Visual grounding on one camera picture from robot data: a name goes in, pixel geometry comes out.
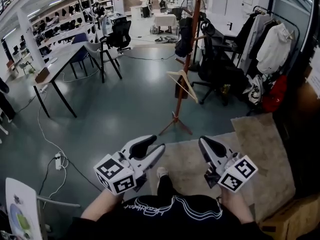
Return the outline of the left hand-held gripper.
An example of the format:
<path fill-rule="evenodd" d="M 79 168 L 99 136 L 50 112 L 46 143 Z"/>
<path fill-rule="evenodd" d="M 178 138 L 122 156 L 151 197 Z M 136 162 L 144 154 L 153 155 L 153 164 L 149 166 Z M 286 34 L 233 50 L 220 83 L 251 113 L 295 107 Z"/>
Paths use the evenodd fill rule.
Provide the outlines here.
<path fill-rule="evenodd" d="M 99 182 L 117 196 L 146 183 L 145 170 L 152 168 L 163 155 L 166 145 L 160 144 L 148 151 L 157 140 L 156 135 L 145 135 L 127 142 L 121 151 L 107 154 L 94 167 Z"/>

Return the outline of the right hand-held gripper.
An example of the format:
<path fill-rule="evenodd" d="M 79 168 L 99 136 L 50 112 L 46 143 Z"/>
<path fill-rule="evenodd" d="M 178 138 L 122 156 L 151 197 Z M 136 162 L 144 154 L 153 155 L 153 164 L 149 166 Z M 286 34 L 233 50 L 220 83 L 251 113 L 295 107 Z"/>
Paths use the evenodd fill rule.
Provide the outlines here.
<path fill-rule="evenodd" d="M 204 178 L 210 188 L 220 185 L 236 193 L 258 172 L 258 167 L 247 156 L 233 152 L 231 147 L 216 137 L 201 136 L 198 146 L 209 168 Z"/>

